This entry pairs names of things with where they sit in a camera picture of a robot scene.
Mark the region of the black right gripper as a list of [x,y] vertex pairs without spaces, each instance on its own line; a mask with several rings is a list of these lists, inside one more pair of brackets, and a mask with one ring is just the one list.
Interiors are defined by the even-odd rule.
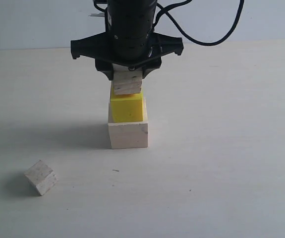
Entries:
[[107,32],[70,42],[72,58],[93,58],[95,68],[109,81],[114,79],[114,65],[128,71],[142,71],[145,79],[161,67],[162,57],[168,54],[181,55],[184,49],[181,38],[151,32],[140,39],[117,39]]

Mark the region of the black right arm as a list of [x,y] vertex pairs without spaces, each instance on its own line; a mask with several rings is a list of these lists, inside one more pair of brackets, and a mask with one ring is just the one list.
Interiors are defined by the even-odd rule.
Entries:
[[162,64],[162,57],[181,55],[181,38],[156,33],[153,29],[157,1],[104,0],[105,31],[80,40],[72,40],[73,59],[93,58],[96,70],[114,79],[116,71],[136,71],[145,78]]

